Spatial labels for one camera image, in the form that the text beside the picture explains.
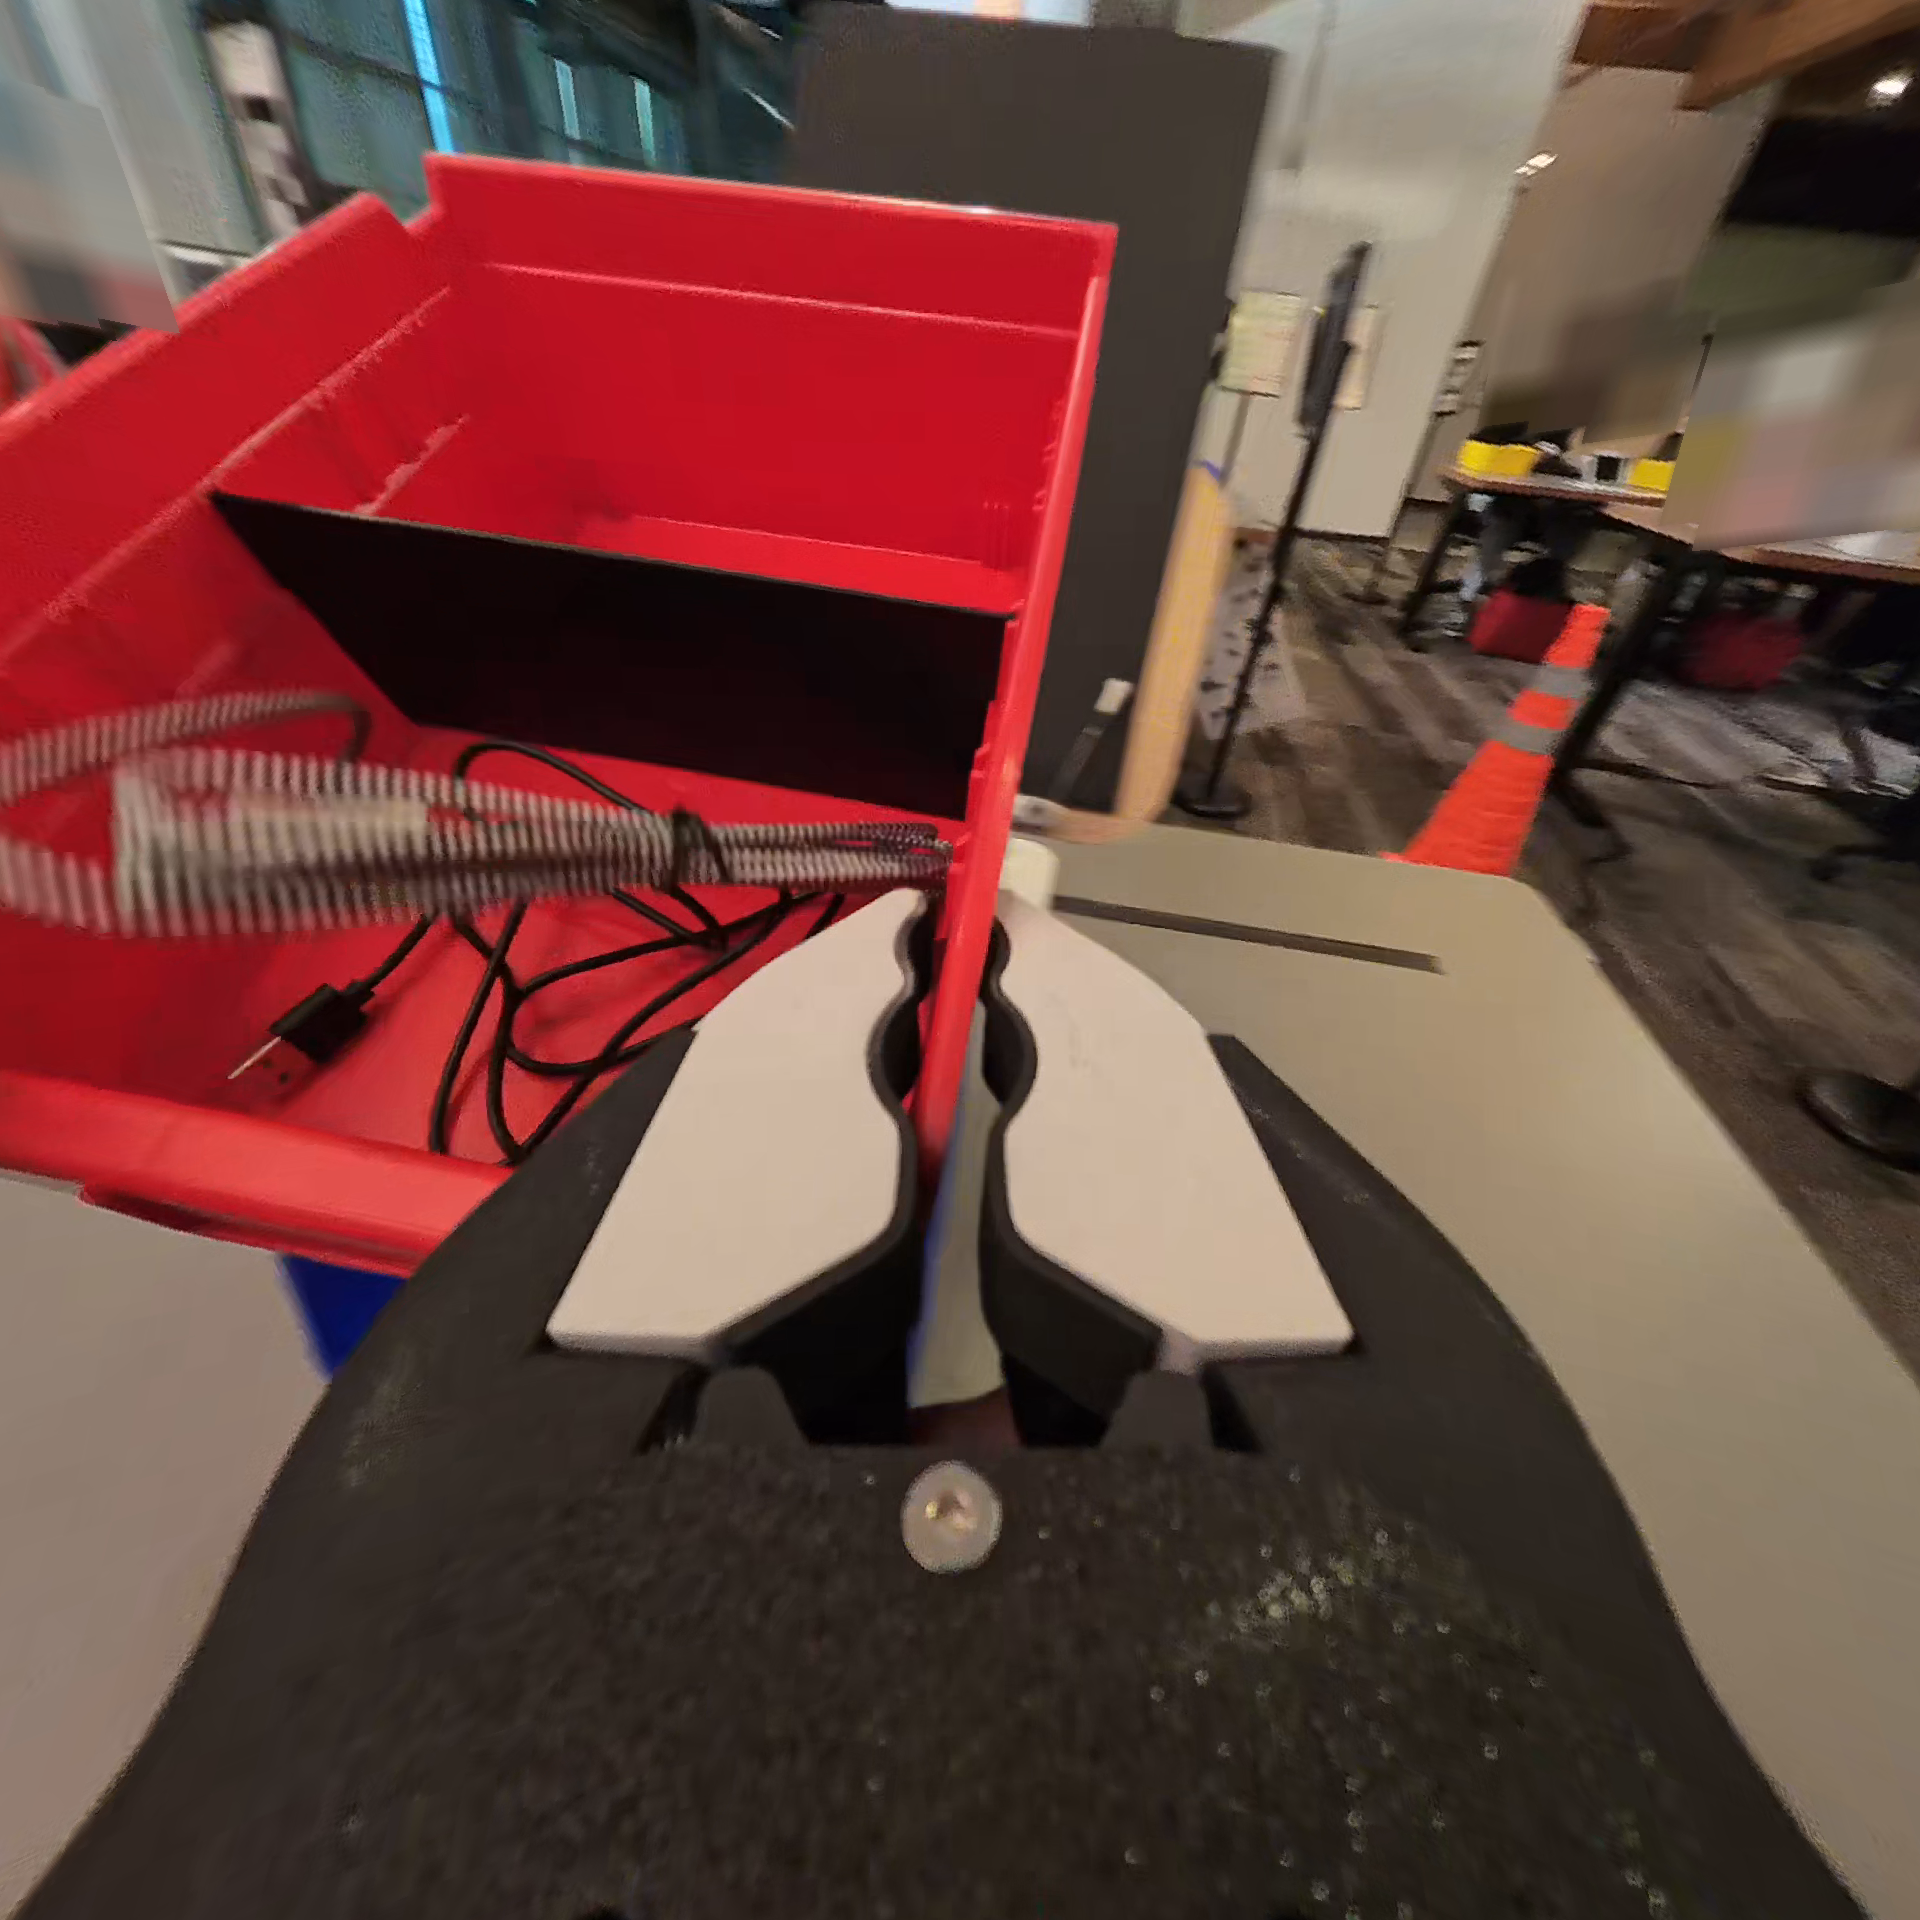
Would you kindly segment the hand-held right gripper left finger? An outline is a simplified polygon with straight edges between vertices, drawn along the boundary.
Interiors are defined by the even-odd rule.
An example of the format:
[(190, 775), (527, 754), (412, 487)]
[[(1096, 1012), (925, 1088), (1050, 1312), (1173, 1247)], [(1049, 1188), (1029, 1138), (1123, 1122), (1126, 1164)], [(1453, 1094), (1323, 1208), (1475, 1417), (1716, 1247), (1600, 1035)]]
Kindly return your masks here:
[(902, 1392), (923, 914), (880, 895), (695, 1030), (547, 1317), (556, 1348), (757, 1367), (796, 1405)]

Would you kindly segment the wooden background table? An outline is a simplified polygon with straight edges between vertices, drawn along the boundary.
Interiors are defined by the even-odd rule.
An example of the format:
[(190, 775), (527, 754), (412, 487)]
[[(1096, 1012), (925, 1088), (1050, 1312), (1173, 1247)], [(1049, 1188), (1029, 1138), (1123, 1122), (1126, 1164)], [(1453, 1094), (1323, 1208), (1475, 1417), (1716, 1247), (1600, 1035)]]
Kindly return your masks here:
[(1596, 672), (1585, 704), (1572, 718), (1562, 742), (1556, 745), (1549, 798), (1582, 828), (1607, 825), (1605, 812), (1582, 788), (1585, 772), (1619, 772), (1619, 762), (1593, 757), (1600, 731), (1610, 722), (1627, 687), (1645, 675), (1653, 660), (1656, 637), (1667, 611), (1676, 605), (1683, 585), (1703, 588), (1730, 577), (1773, 577), (1786, 582), (1846, 580), (1855, 588), (1915, 588), (1915, 561), (1886, 561), (1849, 552), (1829, 541), (1789, 541), (1759, 547), (1693, 547), (1687, 530), (1665, 527), (1665, 495), (1637, 490), (1627, 484), (1592, 484), (1556, 471), (1517, 471), (1520, 450), (1496, 445), (1495, 468), (1450, 467), (1442, 468), (1445, 508), (1437, 532), (1422, 555), (1420, 571), (1396, 610), (1396, 637), (1415, 644), (1429, 597), (1437, 588), (1437, 571), (1447, 555), (1456, 532), (1466, 522), (1469, 500), (1475, 495), (1542, 500), (1549, 507), (1576, 515), (1582, 522), (1610, 522), (1643, 544), (1643, 558), (1650, 564), (1649, 585), (1627, 614), (1610, 614), (1605, 640), (1600, 644)]

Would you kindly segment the black sign stand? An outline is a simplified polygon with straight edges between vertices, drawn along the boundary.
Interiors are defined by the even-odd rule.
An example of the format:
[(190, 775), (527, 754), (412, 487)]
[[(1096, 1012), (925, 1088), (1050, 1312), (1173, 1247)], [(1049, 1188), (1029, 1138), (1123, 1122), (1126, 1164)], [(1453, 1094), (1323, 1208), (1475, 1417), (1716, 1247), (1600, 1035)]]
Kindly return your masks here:
[(1273, 627), (1279, 620), (1286, 597), (1290, 552), (1300, 532), (1300, 515), (1320, 467), (1329, 420), (1336, 412), (1336, 395), (1343, 388), (1345, 362), (1353, 352), (1352, 325), (1359, 311), (1359, 285), (1372, 252), (1375, 252), (1372, 244), (1353, 244), (1336, 257), (1313, 314), (1313, 331), (1307, 340), (1307, 358), (1302, 372), (1302, 391), (1296, 397), (1300, 458), (1290, 478), (1290, 490), (1286, 495), (1282, 518), (1266, 555), (1260, 604), (1253, 617), (1246, 624), (1243, 662), (1237, 668), (1233, 691), (1219, 721), (1219, 735), (1212, 742), (1205, 775), (1196, 781), (1185, 781), (1173, 791), (1173, 807), (1185, 817), (1199, 824), (1239, 824), (1252, 812), (1249, 791), (1243, 791), (1237, 782), (1229, 781), (1229, 760), (1233, 754), (1237, 735), (1252, 705), (1257, 672), (1266, 660), (1269, 645), (1273, 644)]

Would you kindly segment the black divider in red bin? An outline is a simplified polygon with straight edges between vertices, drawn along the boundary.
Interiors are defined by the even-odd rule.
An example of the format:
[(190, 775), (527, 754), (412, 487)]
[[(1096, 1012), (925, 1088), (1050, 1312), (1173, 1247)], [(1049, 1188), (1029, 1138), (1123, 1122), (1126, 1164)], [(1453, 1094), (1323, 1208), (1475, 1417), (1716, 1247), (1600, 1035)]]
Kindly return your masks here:
[(210, 500), (412, 722), (925, 820), (1019, 785), (1009, 611), (225, 490)]

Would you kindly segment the orange traffic cone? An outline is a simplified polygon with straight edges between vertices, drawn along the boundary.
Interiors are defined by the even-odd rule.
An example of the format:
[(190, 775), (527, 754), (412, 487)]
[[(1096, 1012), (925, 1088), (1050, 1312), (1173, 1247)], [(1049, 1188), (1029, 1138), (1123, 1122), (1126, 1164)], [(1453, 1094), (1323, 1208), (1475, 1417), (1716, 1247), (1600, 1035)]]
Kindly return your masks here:
[(1480, 878), (1517, 874), (1607, 624), (1610, 611), (1593, 604), (1566, 614), (1530, 681), (1422, 828), (1393, 854), (1396, 864)]

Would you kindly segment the grey desk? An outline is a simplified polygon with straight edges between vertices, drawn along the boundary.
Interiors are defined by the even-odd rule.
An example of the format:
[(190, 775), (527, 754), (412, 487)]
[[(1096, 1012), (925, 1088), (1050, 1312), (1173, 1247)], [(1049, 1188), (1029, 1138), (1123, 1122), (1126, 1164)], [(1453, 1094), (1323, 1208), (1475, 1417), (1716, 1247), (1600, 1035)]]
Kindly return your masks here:
[(1252, 1044), (1359, 1357), (1253, 1452), (643, 1448), (536, 1355), (615, 1087), (376, 1324), (26, 1917), (1916, 1914), (1916, 1381), (1530, 895), (1260, 845), (1069, 864), (1442, 974), (1099, 941)]

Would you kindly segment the black round floor base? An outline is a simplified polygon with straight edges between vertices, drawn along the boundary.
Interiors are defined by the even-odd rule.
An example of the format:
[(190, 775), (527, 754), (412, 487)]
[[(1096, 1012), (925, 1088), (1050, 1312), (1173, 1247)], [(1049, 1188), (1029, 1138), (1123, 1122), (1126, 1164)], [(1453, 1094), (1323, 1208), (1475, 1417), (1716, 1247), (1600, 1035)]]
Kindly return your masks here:
[(1855, 1070), (1802, 1074), (1799, 1108), (1833, 1141), (1863, 1158), (1916, 1172), (1916, 1078), (1892, 1082)]

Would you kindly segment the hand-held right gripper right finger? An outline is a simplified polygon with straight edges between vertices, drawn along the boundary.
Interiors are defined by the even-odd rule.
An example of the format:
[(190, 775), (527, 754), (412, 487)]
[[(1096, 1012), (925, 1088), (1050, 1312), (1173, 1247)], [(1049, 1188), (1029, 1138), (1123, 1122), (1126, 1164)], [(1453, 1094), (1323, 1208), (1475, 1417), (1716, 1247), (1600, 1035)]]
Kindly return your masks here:
[(1012, 1381), (1119, 1405), (1140, 1374), (1352, 1348), (1205, 1030), (1029, 901), (997, 910), (985, 1087), (985, 1324)]

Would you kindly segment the black cable gold plug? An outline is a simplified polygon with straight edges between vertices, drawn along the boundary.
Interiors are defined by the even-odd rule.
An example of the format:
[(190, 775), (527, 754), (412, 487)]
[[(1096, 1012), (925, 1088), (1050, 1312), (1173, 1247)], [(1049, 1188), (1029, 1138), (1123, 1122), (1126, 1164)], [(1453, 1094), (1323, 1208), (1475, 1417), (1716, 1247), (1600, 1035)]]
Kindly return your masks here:
[[(280, 1015), (256, 1051), (240, 1061), (233, 1078), (265, 1070), (272, 1078), (289, 1080), (295, 1065), (322, 1070), (336, 1061), (366, 1030), (372, 1001), (385, 990), (390, 974), (402, 970), (437, 927), (445, 927), (450, 938), (480, 958), (482, 972), (445, 1048), (437, 1092), (429, 1100), (426, 1148), (439, 1158), (450, 1155), (453, 1097), (460, 1094), (460, 1080), (475, 1044), (486, 1038), (482, 1108), (487, 1135), (499, 1151), (499, 1164), (520, 1167), (559, 1130), (590, 1088), (637, 1062), (656, 1044), (686, 1031), (692, 1021), (669, 1027), (669, 1012), (686, 1007), (692, 995), (706, 991), (713, 981), (725, 981), (725, 974), (740, 970), (755, 950), (772, 941), (795, 911), (803, 911), (806, 905), (819, 910), (816, 921), (806, 930), (806, 938), (812, 938), (852, 902), (845, 887), (836, 888), (819, 884), (816, 861), (803, 851), (800, 874), (782, 872), (779, 887), (765, 887), (769, 901), (725, 921), (686, 884), (686, 867), (706, 864), (710, 884), (733, 887), (740, 884), (733, 864), (709, 850), (710, 828), (686, 812), (669, 817), (669, 825), (669, 835), (677, 840), (677, 854), (669, 861), (672, 868), (660, 887), (599, 888), (606, 902), (646, 922), (650, 931), (649, 938), (552, 964), (533, 974), (516, 974), (515, 942), (530, 911), (530, 901), (510, 901), (492, 935), (482, 931), (475, 918), (419, 918), (390, 955), (366, 974), (342, 985), (317, 985)], [(687, 967), (660, 985), (656, 995), (637, 1004), (622, 1027), (586, 1057), (547, 1057), (520, 1044), (516, 1021), (540, 995), (575, 985), (589, 974), (660, 958), (687, 958)]]

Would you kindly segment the blue plastic bin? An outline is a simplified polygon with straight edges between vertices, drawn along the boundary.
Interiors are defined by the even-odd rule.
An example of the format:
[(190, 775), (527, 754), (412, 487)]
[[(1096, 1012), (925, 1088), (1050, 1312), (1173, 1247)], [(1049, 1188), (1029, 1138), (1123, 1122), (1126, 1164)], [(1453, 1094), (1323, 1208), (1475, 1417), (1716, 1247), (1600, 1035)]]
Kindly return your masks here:
[(276, 1271), (322, 1381), (332, 1381), (362, 1345), (406, 1284), (385, 1271), (295, 1254), (280, 1254)]

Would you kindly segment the red plastic bin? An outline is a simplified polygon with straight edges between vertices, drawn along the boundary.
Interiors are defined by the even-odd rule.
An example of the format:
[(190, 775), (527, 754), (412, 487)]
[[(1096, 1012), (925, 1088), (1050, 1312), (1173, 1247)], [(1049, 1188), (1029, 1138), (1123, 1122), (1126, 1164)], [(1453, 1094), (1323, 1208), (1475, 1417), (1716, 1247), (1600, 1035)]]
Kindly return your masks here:
[[(515, 972), (649, 938), (686, 812), (740, 884), (925, 898), (923, 1167), (947, 1141), (1016, 785), (925, 820), (406, 721), (213, 492), (1009, 611), (1025, 745), (1092, 415), (1107, 225), (430, 157), (2, 418), (2, 1172), (189, 1234), (406, 1271), (505, 1181), (437, 927), (322, 1070), (233, 1078), (419, 918)], [(686, 972), (540, 995), (580, 1061)]]

